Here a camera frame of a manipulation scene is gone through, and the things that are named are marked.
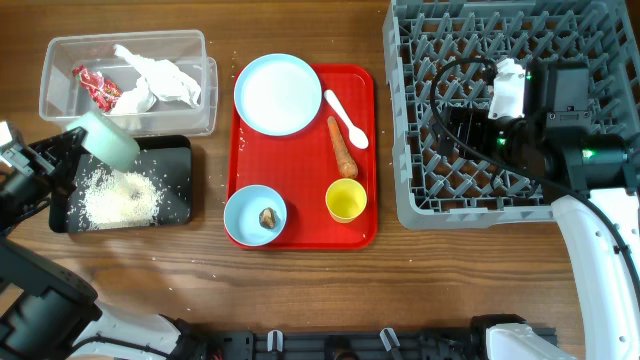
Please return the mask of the red serving tray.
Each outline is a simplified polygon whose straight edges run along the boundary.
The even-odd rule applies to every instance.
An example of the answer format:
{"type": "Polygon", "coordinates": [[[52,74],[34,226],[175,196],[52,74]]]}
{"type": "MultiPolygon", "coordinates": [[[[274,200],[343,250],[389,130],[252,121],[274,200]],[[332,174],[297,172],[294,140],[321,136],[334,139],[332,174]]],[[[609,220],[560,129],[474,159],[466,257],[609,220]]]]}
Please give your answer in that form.
{"type": "Polygon", "coordinates": [[[357,250],[368,246],[378,232],[375,86],[371,75],[352,64],[314,64],[321,85],[337,95],[352,122],[367,134],[369,147],[353,146],[357,181],[368,196],[364,212],[340,224],[325,205],[329,185],[340,178],[330,140],[327,118],[335,112],[322,103],[315,119],[303,130],[284,137],[263,135],[251,129],[234,112],[227,195],[249,185],[276,190],[287,205],[282,233],[263,251],[357,250]]]}

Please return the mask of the large light blue plate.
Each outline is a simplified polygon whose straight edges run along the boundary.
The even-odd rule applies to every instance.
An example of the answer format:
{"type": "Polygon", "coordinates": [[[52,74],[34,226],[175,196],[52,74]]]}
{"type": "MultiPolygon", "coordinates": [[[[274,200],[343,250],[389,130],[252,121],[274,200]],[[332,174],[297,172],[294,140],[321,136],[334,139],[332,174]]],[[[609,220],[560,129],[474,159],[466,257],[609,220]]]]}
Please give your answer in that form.
{"type": "Polygon", "coordinates": [[[267,136],[288,136],[306,128],[322,102],[320,79],[302,59],[284,53],[261,56],[238,75],[234,105],[241,119],[267,136]]]}

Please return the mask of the green bowl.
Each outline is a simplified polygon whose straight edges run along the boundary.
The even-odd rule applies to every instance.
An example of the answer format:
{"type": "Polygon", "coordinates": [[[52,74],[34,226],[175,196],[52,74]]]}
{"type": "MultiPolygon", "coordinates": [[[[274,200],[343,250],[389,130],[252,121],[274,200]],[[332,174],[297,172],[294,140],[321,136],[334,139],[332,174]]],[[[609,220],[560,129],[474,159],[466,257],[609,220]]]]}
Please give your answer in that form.
{"type": "Polygon", "coordinates": [[[127,172],[138,157],[136,140],[101,113],[85,113],[64,127],[66,131],[75,128],[86,131],[84,149],[114,170],[127,172]]]}

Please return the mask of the white plastic spoon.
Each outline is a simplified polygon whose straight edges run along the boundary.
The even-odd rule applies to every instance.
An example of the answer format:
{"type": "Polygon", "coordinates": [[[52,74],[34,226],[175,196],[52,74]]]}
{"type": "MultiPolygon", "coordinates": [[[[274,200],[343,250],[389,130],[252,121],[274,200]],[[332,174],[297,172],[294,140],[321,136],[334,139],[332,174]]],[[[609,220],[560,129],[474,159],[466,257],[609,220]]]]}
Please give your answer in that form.
{"type": "Polygon", "coordinates": [[[351,144],[358,149],[367,149],[369,147],[367,135],[354,125],[336,94],[331,89],[327,89],[324,91],[324,99],[345,124],[351,144]]]}

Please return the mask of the grey dishwasher rack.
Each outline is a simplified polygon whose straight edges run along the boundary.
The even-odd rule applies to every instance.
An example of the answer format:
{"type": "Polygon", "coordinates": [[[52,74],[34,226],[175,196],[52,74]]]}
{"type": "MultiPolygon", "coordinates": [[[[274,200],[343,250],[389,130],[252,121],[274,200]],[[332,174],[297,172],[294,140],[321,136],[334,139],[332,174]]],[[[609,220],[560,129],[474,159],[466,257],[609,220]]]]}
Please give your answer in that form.
{"type": "Polygon", "coordinates": [[[430,124],[445,106],[485,109],[481,60],[580,61],[590,72],[595,133],[639,141],[636,11],[616,1],[404,1],[383,24],[394,120],[397,214],[412,230],[549,222],[529,179],[436,150],[430,124]]]}

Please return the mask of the small light blue bowl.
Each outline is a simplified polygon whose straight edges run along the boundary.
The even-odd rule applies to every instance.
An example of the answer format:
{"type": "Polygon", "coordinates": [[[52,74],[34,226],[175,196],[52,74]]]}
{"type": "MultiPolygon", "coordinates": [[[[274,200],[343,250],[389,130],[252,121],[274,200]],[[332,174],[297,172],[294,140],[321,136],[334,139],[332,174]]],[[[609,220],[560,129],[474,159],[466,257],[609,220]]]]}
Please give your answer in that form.
{"type": "Polygon", "coordinates": [[[224,226],[240,245],[259,247],[273,242],[284,230],[288,209],[283,197],[265,185],[245,186],[231,195],[224,209],[224,226]],[[273,213],[273,227],[261,225],[261,215],[273,213]]]}

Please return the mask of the orange carrot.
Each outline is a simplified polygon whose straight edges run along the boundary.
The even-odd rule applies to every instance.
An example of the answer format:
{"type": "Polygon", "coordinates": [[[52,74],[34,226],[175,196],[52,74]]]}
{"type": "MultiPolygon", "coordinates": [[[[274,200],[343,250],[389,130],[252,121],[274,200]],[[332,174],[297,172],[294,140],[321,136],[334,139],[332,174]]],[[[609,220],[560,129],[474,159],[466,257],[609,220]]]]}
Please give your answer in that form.
{"type": "Polygon", "coordinates": [[[333,116],[328,117],[327,126],[340,175],[344,178],[355,179],[358,176],[357,164],[351,157],[333,116]]]}

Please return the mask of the clear plastic waste bin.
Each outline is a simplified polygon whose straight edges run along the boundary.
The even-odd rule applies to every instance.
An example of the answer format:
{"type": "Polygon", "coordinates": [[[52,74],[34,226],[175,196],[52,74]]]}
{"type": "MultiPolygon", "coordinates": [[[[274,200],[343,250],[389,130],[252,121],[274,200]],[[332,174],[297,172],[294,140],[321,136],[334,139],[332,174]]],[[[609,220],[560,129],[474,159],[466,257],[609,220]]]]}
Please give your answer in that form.
{"type": "Polygon", "coordinates": [[[41,76],[40,117],[65,127],[83,114],[98,109],[89,92],[72,75],[72,71],[79,66],[101,73],[123,91],[133,89],[140,74],[114,54],[115,45],[122,45],[135,55],[171,61],[198,82],[201,94],[196,108],[182,101],[158,101],[146,113],[113,116],[112,121],[134,137],[207,136],[214,131],[218,102],[217,64],[207,55],[205,37],[199,30],[95,34],[52,39],[48,44],[41,76]]]}

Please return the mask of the red snack wrapper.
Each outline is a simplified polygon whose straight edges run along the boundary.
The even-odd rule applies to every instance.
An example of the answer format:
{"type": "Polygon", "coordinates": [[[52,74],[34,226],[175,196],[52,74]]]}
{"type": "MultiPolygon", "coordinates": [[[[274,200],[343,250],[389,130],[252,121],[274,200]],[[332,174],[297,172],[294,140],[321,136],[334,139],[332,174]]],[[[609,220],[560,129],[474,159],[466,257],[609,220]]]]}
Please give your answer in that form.
{"type": "Polygon", "coordinates": [[[91,72],[84,65],[72,70],[81,87],[88,91],[90,98],[99,109],[109,113],[122,96],[120,88],[100,72],[91,72]]]}

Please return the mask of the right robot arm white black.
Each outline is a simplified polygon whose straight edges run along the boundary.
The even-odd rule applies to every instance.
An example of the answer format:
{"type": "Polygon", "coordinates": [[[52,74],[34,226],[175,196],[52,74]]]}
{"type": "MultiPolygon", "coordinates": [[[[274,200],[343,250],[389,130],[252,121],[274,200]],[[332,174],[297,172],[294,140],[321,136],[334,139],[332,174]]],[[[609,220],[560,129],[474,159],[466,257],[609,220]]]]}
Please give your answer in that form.
{"type": "Polygon", "coordinates": [[[539,185],[562,233],[590,359],[639,355],[639,181],[626,141],[591,128],[588,67],[483,61],[485,110],[433,114],[453,149],[539,185]]]}

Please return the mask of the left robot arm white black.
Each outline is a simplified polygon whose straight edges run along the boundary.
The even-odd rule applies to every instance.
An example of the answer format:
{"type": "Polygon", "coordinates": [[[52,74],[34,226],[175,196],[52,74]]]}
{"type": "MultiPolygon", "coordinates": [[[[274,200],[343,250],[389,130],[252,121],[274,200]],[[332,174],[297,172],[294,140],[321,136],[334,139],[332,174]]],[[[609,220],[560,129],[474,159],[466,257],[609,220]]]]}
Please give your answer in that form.
{"type": "Polygon", "coordinates": [[[130,167],[138,143],[112,121],[87,114],[30,145],[1,124],[1,286],[21,295],[1,316],[4,359],[184,359],[186,339],[174,320],[101,304],[94,288],[55,262],[9,240],[11,231],[52,201],[69,196],[82,154],[113,169],[130,167]]]}

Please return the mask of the brown food scrap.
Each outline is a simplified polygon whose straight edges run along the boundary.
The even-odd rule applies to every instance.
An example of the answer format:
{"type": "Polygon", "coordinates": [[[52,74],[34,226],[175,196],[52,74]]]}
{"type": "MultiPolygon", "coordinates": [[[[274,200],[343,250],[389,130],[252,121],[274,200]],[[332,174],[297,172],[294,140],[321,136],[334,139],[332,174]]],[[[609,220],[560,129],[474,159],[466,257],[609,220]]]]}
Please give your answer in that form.
{"type": "Polygon", "coordinates": [[[274,229],[277,225],[277,216],[275,210],[271,207],[263,209],[259,214],[259,224],[265,229],[274,229]]]}

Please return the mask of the yellow plastic cup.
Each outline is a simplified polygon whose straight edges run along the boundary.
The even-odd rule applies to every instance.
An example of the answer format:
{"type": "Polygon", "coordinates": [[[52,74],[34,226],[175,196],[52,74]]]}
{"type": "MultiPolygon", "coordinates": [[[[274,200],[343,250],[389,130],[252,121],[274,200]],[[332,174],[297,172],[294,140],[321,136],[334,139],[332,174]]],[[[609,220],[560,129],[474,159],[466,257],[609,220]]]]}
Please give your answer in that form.
{"type": "Polygon", "coordinates": [[[325,203],[330,216],[338,223],[350,223],[360,216],[368,203],[365,188],[356,180],[342,178],[327,189],[325,203]]]}

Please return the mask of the white paper napkin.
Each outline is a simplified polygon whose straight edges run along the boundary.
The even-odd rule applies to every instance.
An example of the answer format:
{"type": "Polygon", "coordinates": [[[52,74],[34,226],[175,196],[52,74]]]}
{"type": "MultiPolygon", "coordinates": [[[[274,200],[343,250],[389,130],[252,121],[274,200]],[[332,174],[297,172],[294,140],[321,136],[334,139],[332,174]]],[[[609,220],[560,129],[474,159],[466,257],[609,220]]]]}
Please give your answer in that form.
{"type": "Polygon", "coordinates": [[[200,85],[171,61],[136,55],[119,44],[114,46],[114,53],[131,65],[140,77],[134,89],[123,92],[118,98],[110,115],[145,113],[157,101],[181,101],[191,108],[199,106],[200,85]]]}

